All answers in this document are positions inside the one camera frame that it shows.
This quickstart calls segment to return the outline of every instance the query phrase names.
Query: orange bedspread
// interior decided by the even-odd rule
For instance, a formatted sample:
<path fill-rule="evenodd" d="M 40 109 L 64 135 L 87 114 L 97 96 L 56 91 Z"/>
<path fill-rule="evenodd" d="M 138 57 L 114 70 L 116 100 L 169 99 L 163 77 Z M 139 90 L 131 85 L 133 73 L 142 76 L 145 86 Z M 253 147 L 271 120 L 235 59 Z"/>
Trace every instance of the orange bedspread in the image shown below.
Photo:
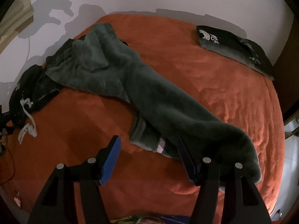
<path fill-rule="evenodd" d="M 239 62 L 201 48 L 194 24 L 120 14 L 98 22 L 111 23 L 118 37 L 139 52 L 144 63 L 251 137 L 263 175 L 258 189 L 271 212 L 279 192 L 285 149 L 282 114 L 272 82 Z M 64 88 L 33 114 L 36 138 L 26 134 L 19 145 L 18 131 L 10 137 L 15 176 L 3 187 L 11 200 L 14 191 L 19 191 L 24 208 L 30 211 L 58 163 L 80 164 L 107 146 L 113 135 L 119 135 L 119 159 L 111 180 L 101 187 L 109 218 L 153 212 L 191 215 L 198 187 L 188 181 L 180 161 L 129 143 L 134 113 L 131 105 L 120 100 Z M 5 166 L 8 168 L 0 172 L 1 180 L 12 174 L 9 154 L 0 159 L 0 168 Z M 77 184 L 75 188 L 79 220 L 84 223 Z M 224 194 L 219 193 L 215 223 L 220 223 L 223 200 Z"/>

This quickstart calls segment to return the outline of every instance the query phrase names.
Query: white wall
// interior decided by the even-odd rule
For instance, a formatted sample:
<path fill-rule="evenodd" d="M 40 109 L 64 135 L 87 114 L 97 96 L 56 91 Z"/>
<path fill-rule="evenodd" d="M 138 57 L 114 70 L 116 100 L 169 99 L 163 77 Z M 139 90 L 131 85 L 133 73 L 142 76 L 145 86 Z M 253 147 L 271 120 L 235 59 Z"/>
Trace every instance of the white wall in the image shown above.
<path fill-rule="evenodd" d="M 0 104 L 22 73 L 43 64 L 68 39 L 105 14 L 143 13 L 227 29 L 255 41 L 275 63 L 288 38 L 293 14 L 283 0 L 31 0 L 34 22 L 0 54 Z"/>
<path fill-rule="evenodd" d="M 280 55 L 293 22 L 284 0 L 120 0 L 120 11 L 151 11 L 157 8 L 208 14 L 233 23 L 258 43 L 272 63 Z"/>

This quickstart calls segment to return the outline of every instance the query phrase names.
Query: metal bolt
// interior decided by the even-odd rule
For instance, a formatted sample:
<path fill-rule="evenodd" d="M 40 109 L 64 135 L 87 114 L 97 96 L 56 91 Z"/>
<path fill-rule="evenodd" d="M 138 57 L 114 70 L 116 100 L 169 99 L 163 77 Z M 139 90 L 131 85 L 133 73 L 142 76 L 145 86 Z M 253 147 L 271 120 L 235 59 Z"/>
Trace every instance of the metal bolt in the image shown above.
<path fill-rule="evenodd" d="M 209 157 L 204 157 L 202 160 L 205 163 L 210 163 L 212 161 Z"/>
<path fill-rule="evenodd" d="M 64 168 L 64 164 L 63 163 L 60 163 L 56 166 L 57 169 L 63 169 Z"/>
<path fill-rule="evenodd" d="M 87 160 L 88 163 L 95 163 L 96 159 L 94 157 L 91 157 Z"/>
<path fill-rule="evenodd" d="M 241 163 L 237 162 L 235 164 L 235 167 L 238 168 L 238 169 L 241 169 L 243 167 L 243 165 Z"/>

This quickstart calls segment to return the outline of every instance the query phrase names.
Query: white ribbon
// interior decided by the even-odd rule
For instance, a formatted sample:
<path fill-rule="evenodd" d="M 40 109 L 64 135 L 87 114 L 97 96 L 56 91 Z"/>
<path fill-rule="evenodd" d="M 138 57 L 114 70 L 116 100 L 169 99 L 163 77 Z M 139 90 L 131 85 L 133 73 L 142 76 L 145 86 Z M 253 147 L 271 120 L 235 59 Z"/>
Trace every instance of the white ribbon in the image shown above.
<path fill-rule="evenodd" d="M 24 105 L 27 104 L 29 106 L 29 108 L 32 107 L 33 105 L 33 102 L 30 101 L 30 99 L 25 99 L 25 100 L 21 100 L 20 101 L 21 105 L 22 105 L 22 108 L 24 110 L 24 113 L 31 119 L 32 123 L 34 126 L 32 126 L 31 124 L 27 123 L 23 129 L 21 129 L 20 133 L 19 133 L 19 136 L 18 136 L 18 141 L 20 144 L 22 144 L 22 141 L 23 141 L 23 138 L 24 138 L 24 135 L 26 134 L 26 132 L 28 131 L 28 133 L 30 135 L 32 135 L 33 137 L 36 137 L 37 136 L 37 130 L 36 130 L 36 124 L 35 124 L 35 121 L 33 119 L 33 117 L 26 111 L 26 109 L 24 108 Z"/>

